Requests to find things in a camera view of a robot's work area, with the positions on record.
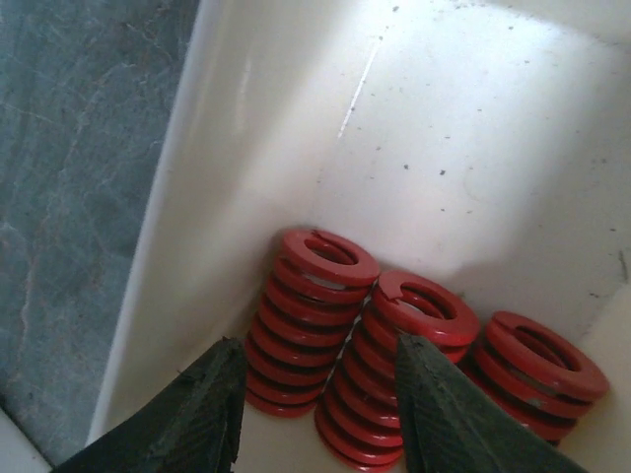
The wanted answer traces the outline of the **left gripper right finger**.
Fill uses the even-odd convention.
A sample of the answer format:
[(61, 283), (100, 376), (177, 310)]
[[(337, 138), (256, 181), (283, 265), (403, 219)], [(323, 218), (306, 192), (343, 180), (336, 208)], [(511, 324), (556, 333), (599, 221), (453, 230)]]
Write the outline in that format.
[(504, 412), (434, 344), (401, 334), (395, 391), (408, 472), (583, 472)]

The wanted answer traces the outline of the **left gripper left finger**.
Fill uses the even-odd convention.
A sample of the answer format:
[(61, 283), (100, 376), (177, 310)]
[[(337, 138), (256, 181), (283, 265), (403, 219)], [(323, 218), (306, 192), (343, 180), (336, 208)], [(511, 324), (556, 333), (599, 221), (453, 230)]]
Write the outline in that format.
[(136, 414), (55, 472), (231, 472), (245, 406), (245, 347), (216, 342)]

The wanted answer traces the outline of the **white spring box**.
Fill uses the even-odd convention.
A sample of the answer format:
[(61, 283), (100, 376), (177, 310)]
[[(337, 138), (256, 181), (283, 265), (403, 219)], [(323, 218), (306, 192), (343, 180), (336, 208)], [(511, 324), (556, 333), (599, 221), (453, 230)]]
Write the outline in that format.
[(628, 2), (201, 2), (90, 440), (245, 333), (297, 226), (576, 343), (611, 390), (561, 450), (629, 470)]

